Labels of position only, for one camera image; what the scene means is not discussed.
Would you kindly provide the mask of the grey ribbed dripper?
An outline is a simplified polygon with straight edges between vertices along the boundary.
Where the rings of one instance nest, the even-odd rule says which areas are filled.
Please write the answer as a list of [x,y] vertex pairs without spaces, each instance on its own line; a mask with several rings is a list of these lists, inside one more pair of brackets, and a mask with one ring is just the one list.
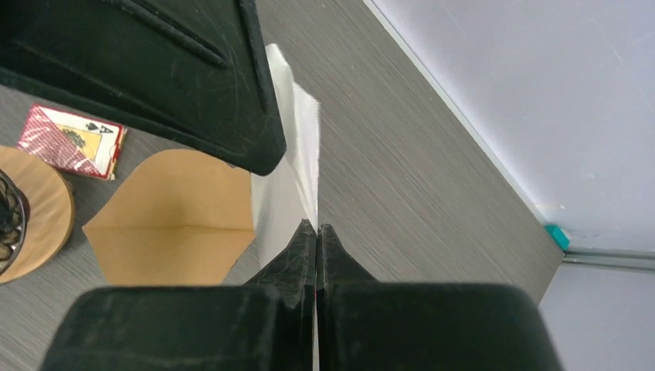
[[25,194],[1,171],[1,274],[8,270],[26,238],[30,205]]

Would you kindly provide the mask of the white paper coffee filter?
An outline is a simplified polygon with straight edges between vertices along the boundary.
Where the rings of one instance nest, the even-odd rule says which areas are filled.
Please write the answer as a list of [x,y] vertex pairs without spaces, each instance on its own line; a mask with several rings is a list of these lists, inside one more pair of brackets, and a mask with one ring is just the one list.
[[290,242],[302,220],[318,229],[319,101],[298,84],[280,47],[266,46],[287,150],[266,176],[253,175],[252,214],[260,267]]

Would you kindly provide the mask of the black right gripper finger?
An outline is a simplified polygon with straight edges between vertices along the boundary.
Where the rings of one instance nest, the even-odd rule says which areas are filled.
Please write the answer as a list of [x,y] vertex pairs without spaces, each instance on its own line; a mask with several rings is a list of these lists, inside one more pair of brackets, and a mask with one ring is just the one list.
[[1,82],[257,175],[287,150],[253,1],[3,1]]

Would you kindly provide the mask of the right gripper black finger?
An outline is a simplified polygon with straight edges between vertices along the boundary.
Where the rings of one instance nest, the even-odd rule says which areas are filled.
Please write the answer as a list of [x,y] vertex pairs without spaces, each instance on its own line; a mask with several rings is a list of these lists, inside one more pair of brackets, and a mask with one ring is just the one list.
[[317,238],[322,370],[560,370],[538,307],[520,288],[375,279],[325,224]]
[[43,370],[310,370],[317,235],[304,220],[240,286],[106,287],[67,312]]

